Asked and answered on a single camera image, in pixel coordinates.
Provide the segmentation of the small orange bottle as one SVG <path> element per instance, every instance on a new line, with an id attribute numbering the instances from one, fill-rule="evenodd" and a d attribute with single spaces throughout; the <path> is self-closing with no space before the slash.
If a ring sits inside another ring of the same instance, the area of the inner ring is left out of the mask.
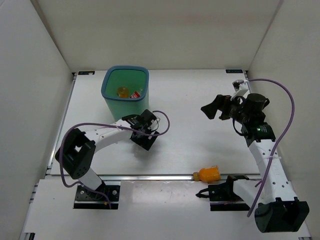
<path id="1" fill-rule="evenodd" d="M 125 99 L 129 98 L 129 93 L 130 93 L 129 89 L 123 86 L 119 87 L 116 92 L 119 98 L 125 98 Z"/>

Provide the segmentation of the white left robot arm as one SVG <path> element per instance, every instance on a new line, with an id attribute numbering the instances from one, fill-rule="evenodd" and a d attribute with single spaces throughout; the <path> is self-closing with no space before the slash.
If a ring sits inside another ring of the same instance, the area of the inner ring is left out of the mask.
<path id="1" fill-rule="evenodd" d="M 87 187 L 87 194 L 93 200 L 100 200 L 105 194 L 106 185 L 91 168 L 92 160 L 98 151 L 118 143 L 131 140 L 145 150 L 150 150 L 159 133 L 156 128 L 159 118 L 151 111 L 122 117 L 109 127 L 98 125 L 94 130 L 72 129 L 55 154 L 55 159 L 69 176 Z"/>

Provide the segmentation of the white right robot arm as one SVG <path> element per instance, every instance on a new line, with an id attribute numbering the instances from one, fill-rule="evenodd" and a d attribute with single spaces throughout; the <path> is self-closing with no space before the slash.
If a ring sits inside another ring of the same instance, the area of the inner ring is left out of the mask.
<path id="1" fill-rule="evenodd" d="M 247 214 L 254 215 L 262 233 L 297 232 L 310 208 L 306 201 L 298 199 L 281 165 L 277 152 L 280 140 L 263 112 L 269 103 L 268 98 L 258 93 L 247 97 L 218 94 L 213 102 L 201 107 L 210 120 L 220 111 L 220 120 L 231 119 L 241 124 L 238 135 L 244 137 L 262 179 L 254 182 L 245 175 L 229 175 L 224 183 L 210 184 L 196 196 L 209 199 L 214 205 L 245 202 L 249 207 Z"/>

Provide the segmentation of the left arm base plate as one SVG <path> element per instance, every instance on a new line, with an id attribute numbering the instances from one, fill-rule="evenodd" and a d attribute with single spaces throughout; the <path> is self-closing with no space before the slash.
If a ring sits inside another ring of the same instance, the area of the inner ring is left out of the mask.
<path id="1" fill-rule="evenodd" d="M 74 209 L 87 209 L 87 210 L 117 210 L 119 207 L 120 199 L 120 183 L 106 184 L 105 189 L 102 191 L 107 195 L 109 202 L 106 198 L 97 193 L 93 193 L 83 186 L 78 185 L 74 197 Z"/>

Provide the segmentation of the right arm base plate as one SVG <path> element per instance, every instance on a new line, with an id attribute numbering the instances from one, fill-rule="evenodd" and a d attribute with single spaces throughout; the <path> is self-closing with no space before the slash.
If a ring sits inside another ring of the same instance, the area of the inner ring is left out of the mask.
<path id="1" fill-rule="evenodd" d="M 220 184 L 209 184 L 207 188 L 195 194 L 196 197 L 208 199 L 212 212 L 223 211 L 248 211 L 251 205 L 234 193 L 234 182 L 239 180 L 249 181 L 256 185 L 257 179 L 250 179 L 246 175 L 228 175 L 225 182 Z"/>

